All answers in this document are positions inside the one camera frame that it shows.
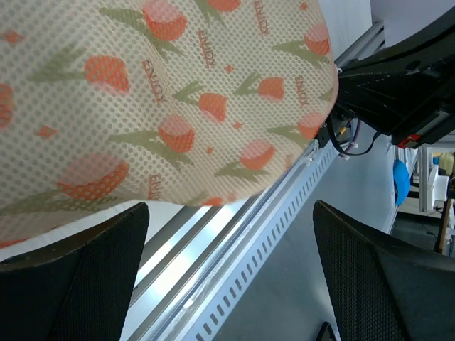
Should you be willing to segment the floral mesh laundry bag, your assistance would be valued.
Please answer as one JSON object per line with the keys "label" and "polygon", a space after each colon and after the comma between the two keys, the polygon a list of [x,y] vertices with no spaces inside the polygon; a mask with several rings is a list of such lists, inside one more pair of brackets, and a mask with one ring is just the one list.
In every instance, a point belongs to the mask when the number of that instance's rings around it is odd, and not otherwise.
{"label": "floral mesh laundry bag", "polygon": [[2,1],[1,245],[277,181],[338,94],[317,1]]}

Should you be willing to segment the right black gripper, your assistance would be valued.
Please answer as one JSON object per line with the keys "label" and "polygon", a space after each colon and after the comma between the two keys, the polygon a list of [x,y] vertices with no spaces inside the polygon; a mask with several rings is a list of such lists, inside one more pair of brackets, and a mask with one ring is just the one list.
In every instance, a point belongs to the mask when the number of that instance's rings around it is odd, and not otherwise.
{"label": "right black gripper", "polygon": [[434,144],[454,130],[454,10],[404,41],[351,63],[336,106],[400,148]]}

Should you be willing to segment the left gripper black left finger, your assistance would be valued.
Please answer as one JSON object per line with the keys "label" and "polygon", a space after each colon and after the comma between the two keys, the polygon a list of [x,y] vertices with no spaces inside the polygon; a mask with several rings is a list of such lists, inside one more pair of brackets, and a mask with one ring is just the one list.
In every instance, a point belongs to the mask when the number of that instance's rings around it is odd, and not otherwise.
{"label": "left gripper black left finger", "polygon": [[1,262],[2,340],[119,340],[149,226],[140,202]]}

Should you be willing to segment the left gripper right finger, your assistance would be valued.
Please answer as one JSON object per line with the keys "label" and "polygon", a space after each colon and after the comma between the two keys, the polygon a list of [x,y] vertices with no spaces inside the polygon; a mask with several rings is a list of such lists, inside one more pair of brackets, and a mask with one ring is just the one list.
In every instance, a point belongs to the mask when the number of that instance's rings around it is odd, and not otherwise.
{"label": "left gripper right finger", "polygon": [[363,224],[324,201],[318,253],[342,340],[453,340],[454,259]]}

